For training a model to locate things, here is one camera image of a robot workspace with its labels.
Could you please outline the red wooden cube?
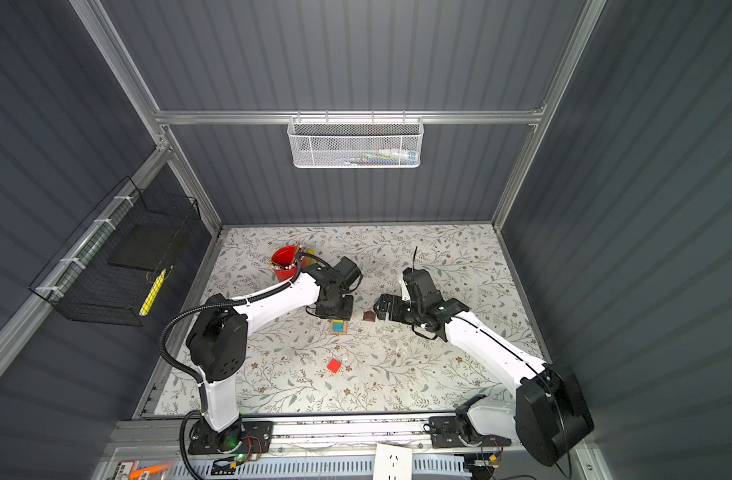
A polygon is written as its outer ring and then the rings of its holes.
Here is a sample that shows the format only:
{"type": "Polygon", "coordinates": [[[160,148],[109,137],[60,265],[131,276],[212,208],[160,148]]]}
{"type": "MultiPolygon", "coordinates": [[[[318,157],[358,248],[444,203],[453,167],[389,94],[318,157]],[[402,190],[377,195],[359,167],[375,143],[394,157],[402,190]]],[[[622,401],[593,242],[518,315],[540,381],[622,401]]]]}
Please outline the red wooden cube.
{"type": "Polygon", "coordinates": [[[337,373],[342,368],[342,363],[338,359],[331,359],[327,365],[327,369],[332,373],[337,373]]]}

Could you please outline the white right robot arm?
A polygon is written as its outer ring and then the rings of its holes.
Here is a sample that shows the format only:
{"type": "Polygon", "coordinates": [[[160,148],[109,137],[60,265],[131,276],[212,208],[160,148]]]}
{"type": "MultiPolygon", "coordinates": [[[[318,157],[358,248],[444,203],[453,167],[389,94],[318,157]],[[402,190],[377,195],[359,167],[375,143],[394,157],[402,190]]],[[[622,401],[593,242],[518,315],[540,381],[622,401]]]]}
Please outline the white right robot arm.
{"type": "Polygon", "coordinates": [[[425,269],[404,270],[399,295],[382,294],[373,310],[380,320],[411,326],[425,340],[440,339],[476,360],[501,382],[512,400],[478,394],[451,417],[434,418],[429,430],[438,448],[519,442],[552,467],[595,428],[572,368],[549,363],[489,328],[469,306],[446,299],[425,269]]]}

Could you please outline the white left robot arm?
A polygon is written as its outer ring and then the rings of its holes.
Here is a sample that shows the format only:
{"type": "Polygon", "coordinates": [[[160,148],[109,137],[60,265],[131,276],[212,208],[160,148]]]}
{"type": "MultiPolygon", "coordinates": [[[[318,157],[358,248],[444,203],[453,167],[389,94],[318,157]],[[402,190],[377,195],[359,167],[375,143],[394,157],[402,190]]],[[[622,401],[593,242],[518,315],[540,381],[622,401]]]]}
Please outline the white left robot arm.
{"type": "Polygon", "coordinates": [[[194,364],[206,424],[221,433],[240,420],[232,377],[246,360],[248,339],[265,325],[295,310],[311,307],[324,320],[348,321],[353,292],[363,274],[354,261],[321,261],[300,266],[291,278],[244,297],[215,295],[207,300],[186,338],[194,364]]]}

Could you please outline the red pencil cup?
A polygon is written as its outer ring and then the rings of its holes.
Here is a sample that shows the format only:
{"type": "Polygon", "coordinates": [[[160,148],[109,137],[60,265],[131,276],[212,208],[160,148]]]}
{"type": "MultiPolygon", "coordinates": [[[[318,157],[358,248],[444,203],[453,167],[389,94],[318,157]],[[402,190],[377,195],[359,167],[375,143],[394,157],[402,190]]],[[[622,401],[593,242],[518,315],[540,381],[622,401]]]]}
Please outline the red pencil cup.
{"type": "Polygon", "coordinates": [[[277,250],[270,259],[272,270],[279,282],[292,279],[298,271],[296,254],[298,245],[287,245],[277,250]]]}

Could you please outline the white power socket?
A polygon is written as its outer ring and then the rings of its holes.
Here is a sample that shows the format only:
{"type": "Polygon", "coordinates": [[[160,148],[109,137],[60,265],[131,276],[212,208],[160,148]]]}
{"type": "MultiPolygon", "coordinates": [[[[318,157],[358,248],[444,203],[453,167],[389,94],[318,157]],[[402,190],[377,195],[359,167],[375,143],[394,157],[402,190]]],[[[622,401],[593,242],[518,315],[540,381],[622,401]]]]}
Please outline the white power socket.
{"type": "Polygon", "coordinates": [[[377,444],[373,464],[374,480],[411,480],[413,450],[409,447],[377,444]]]}

